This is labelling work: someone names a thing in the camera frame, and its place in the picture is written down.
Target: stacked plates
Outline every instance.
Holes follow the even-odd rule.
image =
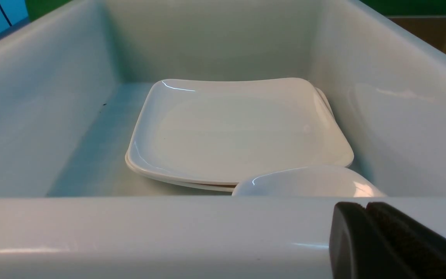
[[[248,177],[353,158],[324,94],[299,78],[159,81],[125,156],[143,176],[227,192]]]

